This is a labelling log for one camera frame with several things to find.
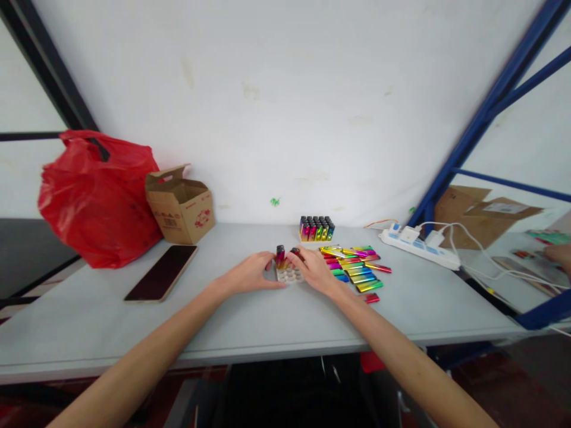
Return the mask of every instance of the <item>white table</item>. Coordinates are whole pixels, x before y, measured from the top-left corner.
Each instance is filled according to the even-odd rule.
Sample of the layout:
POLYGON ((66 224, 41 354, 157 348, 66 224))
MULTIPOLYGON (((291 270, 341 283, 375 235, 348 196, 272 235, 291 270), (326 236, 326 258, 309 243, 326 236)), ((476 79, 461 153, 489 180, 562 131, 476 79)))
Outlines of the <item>white table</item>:
MULTIPOLYGON (((160 242, 118 270, 84 267, 0 326, 0 383, 96 376, 251 253, 286 250, 296 226, 218 224, 161 304, 123 298, 170 244, 160 242)), ((372 245, 392 274, 372 307, 419 345, 518 336, 503 316, 453 272, 387 246, 371 229, 335 230, 334 243, 372 245)), ((184 350, 175 367, 347 353, 368 346, 343 314, 307 283, 226 301, 184 350)))

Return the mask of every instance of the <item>power plug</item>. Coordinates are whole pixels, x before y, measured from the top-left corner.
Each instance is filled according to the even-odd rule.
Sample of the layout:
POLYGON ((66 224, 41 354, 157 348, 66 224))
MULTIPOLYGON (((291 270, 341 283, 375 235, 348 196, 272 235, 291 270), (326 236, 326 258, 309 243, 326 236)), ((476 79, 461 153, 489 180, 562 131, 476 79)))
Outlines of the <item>power plug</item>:
POLYGON ((399 235, 399 238, 407 243, 413 243, 420 235, 420 232, 410 226, 405 226, 399 235))
POLYGON ((442 234, 442 232, 437 230, 433 230, 432 232, 430 232, 426 237, 426 239, 424 240, 425 244, 428 247, 432 248, 438 248, 438 246, 442 244, 442 241, 444 241, 444 235, 442 234))

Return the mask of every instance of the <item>white wall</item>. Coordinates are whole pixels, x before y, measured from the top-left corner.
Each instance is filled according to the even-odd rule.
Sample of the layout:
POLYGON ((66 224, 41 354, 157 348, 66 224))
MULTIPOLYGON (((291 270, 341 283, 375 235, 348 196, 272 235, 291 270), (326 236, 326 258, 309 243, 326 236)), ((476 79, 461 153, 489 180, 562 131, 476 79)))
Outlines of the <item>white wall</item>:
MULTIPOLYGON (((65 125, 0 21, 0 133, 63 131, 65 125)), ((42 165, 63 151, 59 140, 0 142, 0 218, 40 218, 42 165)))
POLYGON ((0 20, 0 132, 62 131, 65 125, 0 20))
MULTIPOLYGON (((532 64, 522 83, 571 46, 568 14, 532 64)), ((492 123, 463 168, 571 194, 571 65, 567 64, 492 123)), ((457 175, 454 184, 492 189, 489 198, 505 196, 542 214, 516 223, 511 231, 548 228, 571 209, 568 202, 457 175)))
POLYGON ((37 197, 42 165, 64 151, 60 140, 0 143, 0 218, 41 218, 37 197))
POLYGON ((540 3, 35 1, 101 129, 219 221, 356 226, 409 217, 540 3))

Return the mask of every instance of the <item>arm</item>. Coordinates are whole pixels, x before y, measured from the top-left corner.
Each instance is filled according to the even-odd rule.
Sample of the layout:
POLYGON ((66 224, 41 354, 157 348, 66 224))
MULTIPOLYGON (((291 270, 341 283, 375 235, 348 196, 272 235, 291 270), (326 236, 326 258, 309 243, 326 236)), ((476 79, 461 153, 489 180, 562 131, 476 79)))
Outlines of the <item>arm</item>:
POLYGON ((254 254, 210 283, 107 370, 49 427, 123 426, 224 300, 241 292, 285 287, 262 276, 273 258, 269 252, 254 254))
POLYGON ((331 274, 317 251, 288 259, 329 297, 367 340, 396 381, 440 427, 497 427, 492 418, 414 343, 331 274))
POLYGON ((571 244, 548 246, 543 253, 549 260, 559 263, 571 279, 571 244))

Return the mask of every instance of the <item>charging cable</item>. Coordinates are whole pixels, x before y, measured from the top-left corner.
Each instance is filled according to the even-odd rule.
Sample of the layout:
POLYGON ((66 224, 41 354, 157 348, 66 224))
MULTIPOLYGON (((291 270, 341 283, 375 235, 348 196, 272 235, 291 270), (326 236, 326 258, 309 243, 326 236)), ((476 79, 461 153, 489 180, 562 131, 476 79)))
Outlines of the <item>charging cable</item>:
POLYGON ((435 224, 435 225, 444 225, 444 227, 442 229, 440 229, 438 232, 439 233, 443 233, 444 230, 446 230, 447 228, 450 228, 450 245, 452 246, 452 250, 454 252, 454 254, 456 256, 458 256, 458 258, 460 258, 460 255, 458 254, 458 250, 456 249, 456 246, 454 245, 454 226, 460 226, 462 227, 462 229, 464 229, 464 232, 466 233, 466 235, 468 235, 468 237, 474 241, 476 243, 476 245, 478 246, 478 248, 480 249, 480 251, 482 251, 482 253, 484 254, 484 256, 497 268, 501 271, 501 273, 499 275, 497 275, 496 277, 492 277, 489 275, 486 275, 483 272, 480 272, 470 266, 466 266, 464 265, 464 268, 476 273, 480 276, 483 276, 484 278, 490 279, 492 281, 495 281, 497 279, 500 279, 502 276, 504 275, 510 275, 514 278, 519 278, 519 279, 531 279, 535 282, 538 282, 540 284, 545 284, 545 285, 549 285, 550 287, 555 287, 555 288, 562 288, 562 289, 569 289, 569 287, 563 286, 563 285, 558 285, 558 284, 552 284, 551 282, 545 281, 544 279, 541 278, 537 278, 536 276, 530 275, 528 273, 525 272, 518 272, 517 270, 508 270, 506 268, 504 268, 503 266, 499 265, 494 259, 492 259, 492 257, 490 257, 490 255, 488 254, 488 252, 484 249, 484 247, 482 246, 482 244, 480 244, 480 242, 474 238, 472 236, 472 234, 468 231, 468 229, 466 228, 466 226, 464 226, 461 223, 439 223, 439 222, 424 222, 420 225, 418 225, 415 229, 416 230, 421 230, 421 228, 426 225, 426 224, 435 224))

